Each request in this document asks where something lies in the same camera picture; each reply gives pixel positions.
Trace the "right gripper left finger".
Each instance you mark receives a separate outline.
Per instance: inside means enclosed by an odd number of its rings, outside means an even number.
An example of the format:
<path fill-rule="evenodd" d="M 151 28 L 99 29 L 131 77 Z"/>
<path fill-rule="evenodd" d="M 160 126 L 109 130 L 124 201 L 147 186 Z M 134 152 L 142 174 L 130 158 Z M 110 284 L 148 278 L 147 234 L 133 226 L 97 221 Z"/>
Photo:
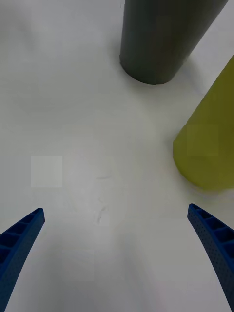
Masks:
<path fill-rule="evenodd" d="M 0 311 L 5 311 L 29 252 L 45 223 L 37 208 L 0 235 Z"/>

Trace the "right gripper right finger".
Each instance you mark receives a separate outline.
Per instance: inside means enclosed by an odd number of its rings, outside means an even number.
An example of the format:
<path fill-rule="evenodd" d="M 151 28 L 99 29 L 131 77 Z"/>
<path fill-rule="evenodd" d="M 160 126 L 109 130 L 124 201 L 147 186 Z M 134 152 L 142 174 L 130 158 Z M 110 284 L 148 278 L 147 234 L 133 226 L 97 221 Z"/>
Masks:
<path fill-rule="evenodd" d="M 198 235 L 223 289 L 234 310 L 234 231 L 195 204 L 188 207 L 187 218 Z"/>

